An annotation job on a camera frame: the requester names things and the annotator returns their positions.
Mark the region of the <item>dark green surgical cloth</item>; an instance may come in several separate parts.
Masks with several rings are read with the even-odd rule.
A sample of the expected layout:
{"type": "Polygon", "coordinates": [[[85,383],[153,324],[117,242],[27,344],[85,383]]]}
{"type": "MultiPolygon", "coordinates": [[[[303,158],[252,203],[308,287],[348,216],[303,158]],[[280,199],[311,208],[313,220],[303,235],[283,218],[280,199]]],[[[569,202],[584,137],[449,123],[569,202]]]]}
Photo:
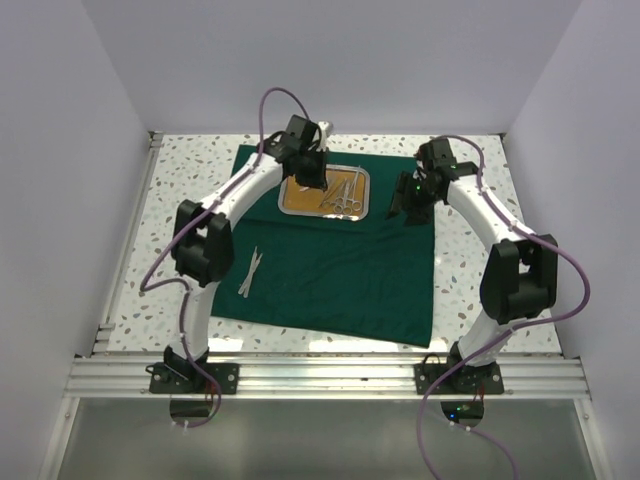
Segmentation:
{"type": "Polygon", "coordinates": [[[233,230],[234,263],[215,294],[215,317],[326,333],[429,345],[433,328],[433,224],[386,220],[398,175],[412,157],[333,153],[332,164],[363,168],[369,211],[357,222],[293,216],[279,191],[263,195],[233,230]],[[238,289],[257,247],[249,296],[238,289]]]}

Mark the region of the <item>black mounting plate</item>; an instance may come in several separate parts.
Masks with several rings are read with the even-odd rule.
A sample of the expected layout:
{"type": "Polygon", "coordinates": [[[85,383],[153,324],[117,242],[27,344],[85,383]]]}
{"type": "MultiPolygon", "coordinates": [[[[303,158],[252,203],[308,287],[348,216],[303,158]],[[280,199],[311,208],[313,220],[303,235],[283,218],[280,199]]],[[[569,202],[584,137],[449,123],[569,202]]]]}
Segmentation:
{"type": "MultiPolygon", "coordinates": [[[[235,363],[207,363],[202,366],[219,384],[216,389],[222,395],[234,395],[240,379],[240,366],[235,363]]],[[[151,375],[149,392],[152,394],[186,395],[205,392],[208,380],[193,371],[182,375],[171,371],[161,362],[148,365],[145,372],[151,375]]]]}
{"type": "MultiPolygon", "coordinates": [[[[413,366],[416,392],[426,393],[448,366],[440,363],[417,363],[413,366]]],[[[491,363],[481,367],[463,366],[441,381],[431,392],[432,395],[501,395],[505,393],[500,367],[491,363]]]]}

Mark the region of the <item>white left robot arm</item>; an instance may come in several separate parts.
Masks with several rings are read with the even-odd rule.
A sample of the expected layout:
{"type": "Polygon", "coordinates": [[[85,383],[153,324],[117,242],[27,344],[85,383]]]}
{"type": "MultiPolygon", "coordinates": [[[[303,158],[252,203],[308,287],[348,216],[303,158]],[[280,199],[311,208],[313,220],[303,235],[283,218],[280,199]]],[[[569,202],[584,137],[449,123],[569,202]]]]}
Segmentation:
{"type": "Polygon", "coordinates": [[[257,151],[213,194],[178,207],[170,254],[185,285],[178,339],[165,348],[154,377],[171,391],[195,393],[211,384],[208,322],[216,290],[235,259],[233,230],[263,195],[289,177],[311,189],[328,188],[328,121],[294,115],[285,130],[258,143],[257,151]]]}

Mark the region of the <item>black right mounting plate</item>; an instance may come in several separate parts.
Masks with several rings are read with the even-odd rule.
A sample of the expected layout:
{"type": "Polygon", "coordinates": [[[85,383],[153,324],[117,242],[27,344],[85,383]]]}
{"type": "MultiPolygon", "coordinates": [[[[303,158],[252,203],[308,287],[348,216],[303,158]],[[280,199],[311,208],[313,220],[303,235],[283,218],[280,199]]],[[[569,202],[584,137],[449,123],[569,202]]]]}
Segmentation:
{"type": "MultiPolygon", "coordinates": [[[[448,366],[440,363],[417,363],[413,366],[416,392],[426,393],[448,366]]],[[[432,395],[501,395],[505,393],[500,367],[491,363],[481,367],[463,366],[441,381],[431,392],[432,395]]]]}

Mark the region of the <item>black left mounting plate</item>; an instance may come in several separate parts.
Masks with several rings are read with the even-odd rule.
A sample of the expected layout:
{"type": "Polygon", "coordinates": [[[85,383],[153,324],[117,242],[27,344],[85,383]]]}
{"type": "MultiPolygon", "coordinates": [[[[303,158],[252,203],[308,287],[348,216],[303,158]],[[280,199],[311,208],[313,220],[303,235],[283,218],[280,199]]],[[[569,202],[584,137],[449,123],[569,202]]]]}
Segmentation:
{"type": "MultiPolygon", "coordinates": [[[[222,395],[234,395],[240,379],[240,366],[235,363],[207,363],[202,366],[219,384],[216,389],[222,395]]],[[[149,392],[152,394],[186,395],[205,392],[208,380],[193,371],[182,375],[171,371],[161,362],[148,365],[145,372],[151,375],[149,392]]]]}

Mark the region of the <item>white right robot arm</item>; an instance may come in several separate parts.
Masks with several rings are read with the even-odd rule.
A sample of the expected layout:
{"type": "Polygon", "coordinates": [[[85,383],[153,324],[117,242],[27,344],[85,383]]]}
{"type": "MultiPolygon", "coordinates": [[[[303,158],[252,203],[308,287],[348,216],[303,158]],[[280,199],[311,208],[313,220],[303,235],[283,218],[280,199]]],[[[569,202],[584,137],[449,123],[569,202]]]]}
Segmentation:
{"type": "Polygon", "coordinates": [[[425,225],[435,205],[443,203],[464,218],[488,254],[480,313],[451,347],[445,370],[428,377],[435,391],[449,387],[471,393],[492,378],[497,356],[517,327],[554,305],[557,243],[551,235],[536,242],[535,232],[483,183],[482,165],[458,161],[448,137],[420,145],[415,159],[415,171],[397,178],[388,217],[405,214],[406,225],[425,225]]]}

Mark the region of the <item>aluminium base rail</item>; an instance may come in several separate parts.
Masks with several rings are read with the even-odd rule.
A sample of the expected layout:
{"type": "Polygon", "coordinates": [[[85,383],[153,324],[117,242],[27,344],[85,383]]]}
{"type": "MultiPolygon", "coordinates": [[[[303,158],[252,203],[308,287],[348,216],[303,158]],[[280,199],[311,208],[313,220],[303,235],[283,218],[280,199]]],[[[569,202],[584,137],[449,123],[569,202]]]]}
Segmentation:
{"type": "MultiPolygon", "coordinates": [[[[393,399],[418,398],[415,353],[215,355],[215,363],[239,366],[235,399],[393,399]]],[[[149,355],[102,355],[72,363],[65,397],[149,398],[149,355]]],[[[498,360],[507,400],[588,399],[582,363],[561,357],[506,355],[498,360]]]]}

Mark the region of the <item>steel surgical scissors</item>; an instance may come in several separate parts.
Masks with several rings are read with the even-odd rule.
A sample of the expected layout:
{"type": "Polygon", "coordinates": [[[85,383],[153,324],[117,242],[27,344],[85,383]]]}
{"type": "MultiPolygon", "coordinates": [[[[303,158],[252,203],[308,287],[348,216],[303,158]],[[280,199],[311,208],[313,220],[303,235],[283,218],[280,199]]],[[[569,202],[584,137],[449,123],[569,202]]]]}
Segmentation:
{"type": "Polygon", "coordinates": [[[333,212],[335,214],[342,214],[345,208],[344,196],[350,182],[348,179],[342,179],[333,190],[321,201],[319,209],[321,211],[333,212]]]}

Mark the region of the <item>steel hemostat clamp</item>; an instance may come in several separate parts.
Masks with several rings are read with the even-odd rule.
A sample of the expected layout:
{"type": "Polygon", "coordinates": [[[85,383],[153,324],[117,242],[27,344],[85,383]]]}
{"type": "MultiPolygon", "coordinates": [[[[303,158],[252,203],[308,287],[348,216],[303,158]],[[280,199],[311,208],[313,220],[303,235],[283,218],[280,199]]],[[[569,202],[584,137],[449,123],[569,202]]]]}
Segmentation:
{"type": "Polygon", "coordinates": [[[354,170],[352,177],[344,182],[341,195],[336,199],[334,212],[339,215],[355,215],[362,209],[362,202],[356,198],[360,168],[354,170]]]}

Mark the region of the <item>steel scalpel handle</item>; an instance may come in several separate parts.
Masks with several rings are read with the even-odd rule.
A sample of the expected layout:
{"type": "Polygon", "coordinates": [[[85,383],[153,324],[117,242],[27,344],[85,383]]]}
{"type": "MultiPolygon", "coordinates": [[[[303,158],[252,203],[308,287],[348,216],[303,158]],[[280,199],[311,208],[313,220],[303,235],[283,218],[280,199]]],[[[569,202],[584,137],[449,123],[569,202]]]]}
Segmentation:
{"type": "Polygon", "coordinates": [[[255,275],[255,267],[251,266],[248,270],[245,280],[243,281],[241,287],[238,290],[238,294],[241,295],[243,298],[247,298],[249,296],[254,275],[255,275]]]}
{"type": "Polygon", "coordinates": [[[255,275],[255,271],[257,270],[257,268],[259,266],[259,263],[260,263],[260,255],[258,254],[257,247],[254,247],[254,251],[253,251],[253,254],[252,254],[252,257],[251,257],[251,263],[250,263],[250,266],[249,266],[247,277],[245,278],[245,282],[244,282],[245,290],[244,290],[243,296],[245,298],[247,298],[249,296],[251,284],[252,284],[252,281],[253,281],[253,278],[254,278],[254,275],[255,275]]]}
{"type": "Polygon", "coordinates": [[[247,298],[249,296],[251,284],[252,284],[254,275],[256,273],[256,270],[260,265],[261,259],[262,259],[261,254],[258,254],[257,252],[254,252],[252,254],[247,275],[238,289],[238,294],[241,295],[243,298],[247,298]]]}

